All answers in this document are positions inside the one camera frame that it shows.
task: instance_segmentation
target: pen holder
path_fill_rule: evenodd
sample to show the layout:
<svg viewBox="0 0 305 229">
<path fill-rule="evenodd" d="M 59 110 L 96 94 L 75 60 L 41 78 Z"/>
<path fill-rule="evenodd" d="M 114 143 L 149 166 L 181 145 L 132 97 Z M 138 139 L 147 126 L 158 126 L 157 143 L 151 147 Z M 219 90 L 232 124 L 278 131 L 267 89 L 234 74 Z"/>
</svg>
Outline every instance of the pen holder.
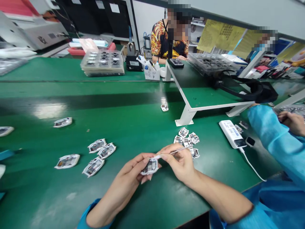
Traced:
<svg viewBox="0 0 305 229">
<path fill-rule="evenodd" d="M 145 79 L 146 80 L 158 80 L 160 81 L 160 70 L 151 70 L 151 69 L 144 69 Z"/>
</svg>

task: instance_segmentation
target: stacked plastic trays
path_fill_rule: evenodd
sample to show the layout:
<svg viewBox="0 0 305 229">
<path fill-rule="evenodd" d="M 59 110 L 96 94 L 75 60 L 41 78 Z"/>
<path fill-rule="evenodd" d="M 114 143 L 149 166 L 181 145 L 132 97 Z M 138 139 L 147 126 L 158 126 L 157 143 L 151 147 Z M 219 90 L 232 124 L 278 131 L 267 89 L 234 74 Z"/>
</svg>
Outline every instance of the stacked plastic trays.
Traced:
<svg viewBox="0 0 305 229">
<path fill-rule="evenodd" d="M 282 106 L 280 108 L 274 108 L 274 111 L 279 114 L 282 111 L 293 112 L 294 114 L 301 115 L 305 118 L 305 105 L 304 104 L 292 104 L 287 106 Z"/>
<path fill-rule="evenodd" d="M 124 63 L 119 51 L 87 51 L 81 64 L 86 76 L 124 75 Z"/>
<path fill-rule="evenodd" d="M 189 53 L 187 57 L 189 63 L 202 75 L 204 73 L 211 75 L 218 71 L 238 71 L 240 69 L 240 66 L 218 54 Z"/>
<path fill-rule="evenodd" d="M 24 59 L 3 59 L 0 58 L 0 76 L 13 71 L 14 69 L 24 65 L 27 63 L 27 60 Z"/>
</svg>

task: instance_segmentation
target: floral shirt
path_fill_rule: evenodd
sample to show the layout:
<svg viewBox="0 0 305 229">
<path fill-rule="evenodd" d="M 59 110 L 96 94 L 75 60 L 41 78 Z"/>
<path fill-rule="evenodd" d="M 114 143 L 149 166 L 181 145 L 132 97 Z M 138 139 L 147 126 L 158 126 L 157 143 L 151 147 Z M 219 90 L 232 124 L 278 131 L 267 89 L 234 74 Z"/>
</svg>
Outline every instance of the floral shirt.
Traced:
<svg viewBox="0 0 305 229">
<path fill-rule="evenodd" d="M 152 28 L 152 37 L 151 37 L 151 49 L 153 56 L 159 56 L 162 59 L 167 59 L 168 54 L 168 34 L 165 33 L 165 28 L 162 20 L 158 21 Z M 188 40 L 177 40 L 173 43 L 173 58 L 178 56 L 187 57 L 188 47 L 190 42 Z"/>
</svg>

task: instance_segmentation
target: yellow paper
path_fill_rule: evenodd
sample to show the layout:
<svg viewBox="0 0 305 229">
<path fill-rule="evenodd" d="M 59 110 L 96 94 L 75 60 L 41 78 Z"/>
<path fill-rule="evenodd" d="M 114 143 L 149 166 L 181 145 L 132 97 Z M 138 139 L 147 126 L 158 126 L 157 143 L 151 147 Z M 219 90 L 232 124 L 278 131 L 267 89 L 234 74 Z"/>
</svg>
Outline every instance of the yellow paper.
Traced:
<svg viewBox="0 0 305 229">
<path fill-rule="evenodd" d="M 221 22 L 207 20 L 201 38 L 198 42 L 197 49 L 205 52 L 211 52 L 213 47 L 216 45 L 222 26 L 223 23 Z"/>
<path fill-rule="evenodd" d="M 284 59 L 290 60 L 295 54 L 297 54 L 304 47 L 305 47 L 304 44 L 301 44 L 299 42 L 295 42 L 293 45 L 291 45 L 289 48 L 285 49 L 282 53 L 280 53 L 277 56 L 277 62 L 280 63 Z"/>
<path fill-rule="evenodd" d="M 213 47 L 233 50 L 245 29 L 226 23 L 207 20 L 197 49 L 211 52 Z"/>
<path fill-rule="evenodd" d="M 216 48 L 228 51 L 234 50 L 244 32 L 244 28 L 230 24 L 223 24 L 216 42 Z"/>
<path fill-rule="evenodd" d="M 254 48 L 254 45 L 259 42 L 261 37 L 261 33 L 257 33 L 254 30 L 248 30 L 234 50 L 233 55 L 246 59 L 249 53 L 252 51 L 252 48 Z"/>
</svg>

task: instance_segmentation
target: electrical outlet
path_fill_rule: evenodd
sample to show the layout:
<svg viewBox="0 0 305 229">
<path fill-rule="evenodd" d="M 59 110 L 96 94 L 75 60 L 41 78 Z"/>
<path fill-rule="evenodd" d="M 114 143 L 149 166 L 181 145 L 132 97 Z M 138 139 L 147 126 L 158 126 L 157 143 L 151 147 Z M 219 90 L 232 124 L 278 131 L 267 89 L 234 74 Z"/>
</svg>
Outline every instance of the electrical outlet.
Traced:
<svg viewBox="0 0 305 229">
<path fill-rule="evenodd" d="M 45 0 L 46 3 L 48 4 L 48 6 L 53 9 L 53 10 L 60 10 L 60 7 L 57 5 L 57 6 L 54 6 L 53 3 L 51 2 L 51 0 Z"/>
</svg>

